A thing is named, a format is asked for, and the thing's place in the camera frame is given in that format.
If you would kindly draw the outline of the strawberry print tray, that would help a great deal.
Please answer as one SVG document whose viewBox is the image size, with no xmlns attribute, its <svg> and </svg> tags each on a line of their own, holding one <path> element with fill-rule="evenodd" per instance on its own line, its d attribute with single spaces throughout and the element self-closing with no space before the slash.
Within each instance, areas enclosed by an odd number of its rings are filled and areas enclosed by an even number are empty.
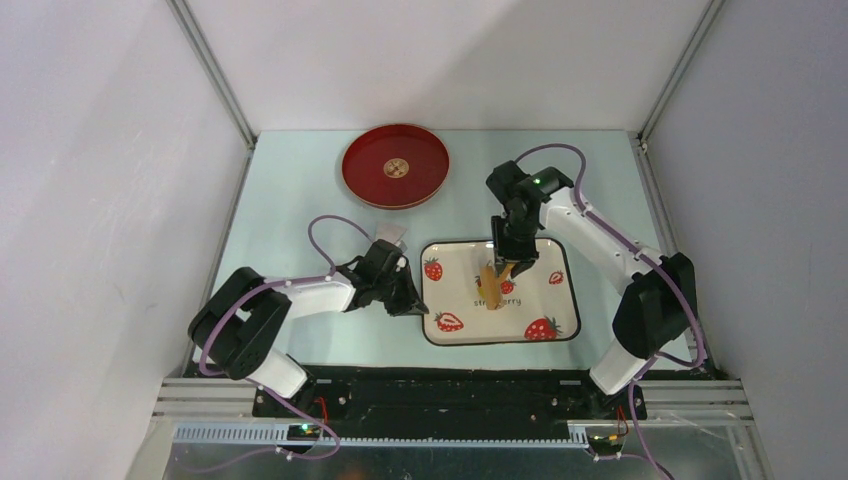
<svg viewBox="0 0 848 480">
<path fill-rule="evenodd" d="M 564 247 L 538 239 L 535 264 L 520 273 L 490 272 L 491 241 L 441 242 L 421 253 L 425 338 L 437 346 L 565 342 L 581 320 Z"/>
</svg>

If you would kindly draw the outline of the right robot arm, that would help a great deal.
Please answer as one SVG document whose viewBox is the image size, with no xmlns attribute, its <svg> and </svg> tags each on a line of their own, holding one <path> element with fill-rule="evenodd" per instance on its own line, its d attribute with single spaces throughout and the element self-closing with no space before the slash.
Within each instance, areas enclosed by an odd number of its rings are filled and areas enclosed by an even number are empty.
<svg viewBox="0 0 848 480">
<path fill-rule="evenodd" d="M 554 167 L 528 174 L 508 161 L 494 168 L 486 185 L 503 208 L 491 219 L 497 273 L 517 276 L 531 269 L 540 257 L 537 234 L 548 230 L 575 247 L 620 294 L 614 338 L 589 370 L 593 383 L 581 392 L 588 414 L 610 416 L 622 403 L 620 391 L 668 342 L 696 326 L 692 262 L 619 231 L 582 194 L 579 180 Z"/>
</svg>

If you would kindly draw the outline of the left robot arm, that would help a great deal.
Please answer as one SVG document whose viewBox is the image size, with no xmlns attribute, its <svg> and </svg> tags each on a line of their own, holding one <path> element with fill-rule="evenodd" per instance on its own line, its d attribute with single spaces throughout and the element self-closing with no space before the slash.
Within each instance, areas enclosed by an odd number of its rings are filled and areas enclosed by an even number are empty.
<svg viewBox="0 0 848 480">
<path fill-rule="evenodd" d="M 232 273 L 190 322 L 187 334 L 200 349 L 207 376 L 247 380 L 277 394 L 292 416 L 316 403 L 310 375 L 275 348 L 283 323 L 324 313 L 383 305 L 392 317 L 425 315 L 407 257 L 396 245 L 374 241 L 367 252 L 335 266 L 329 275 L 269 280 L 250 267 Z M 212 361 L 212 368 L 206 363 Z"/>
</svg>

